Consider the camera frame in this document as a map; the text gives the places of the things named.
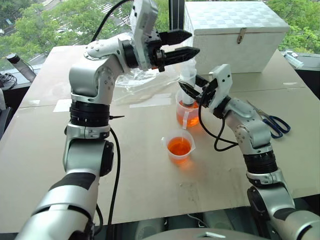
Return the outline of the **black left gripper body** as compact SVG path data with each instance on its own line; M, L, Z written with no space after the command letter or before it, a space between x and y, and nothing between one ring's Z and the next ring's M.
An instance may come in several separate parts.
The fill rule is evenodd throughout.
M158 69L160 73L165 71L165 52L161 49L162 45L158 31L153 31L145 42L149 68Z

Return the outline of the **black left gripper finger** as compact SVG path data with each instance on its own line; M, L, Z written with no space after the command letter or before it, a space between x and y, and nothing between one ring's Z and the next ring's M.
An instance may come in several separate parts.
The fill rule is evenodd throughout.
M165 52L164 65L174 65L182 62L189 61L200 52L199 48L184 46L176 48L173 51Z
M190 38L192 34L186 30L176 29L172 31L160 32L159 37L162 45L177 45Z

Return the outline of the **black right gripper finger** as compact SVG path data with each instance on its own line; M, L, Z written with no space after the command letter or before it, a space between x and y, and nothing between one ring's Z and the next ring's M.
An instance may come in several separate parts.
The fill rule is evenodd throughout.
M197 74L195 76L195 84L200 88L207 88L210 85L210 82Z
M185 94L187 94L189 97L191 97L193 100L198 102L201 99L201 93L194 89L193 86L191 86L189 83L184 81L178 82L180 88L183 90Z

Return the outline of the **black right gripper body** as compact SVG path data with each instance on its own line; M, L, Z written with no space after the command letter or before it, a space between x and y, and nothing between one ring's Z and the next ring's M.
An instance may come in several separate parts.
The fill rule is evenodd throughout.
M202 89L201 98L199 101L197 101L197 103L205 108L208 108L210 102L215 96L217 87L218 87L218 81L216 78L214 78L212 81L209 82L208 87L201 88Z

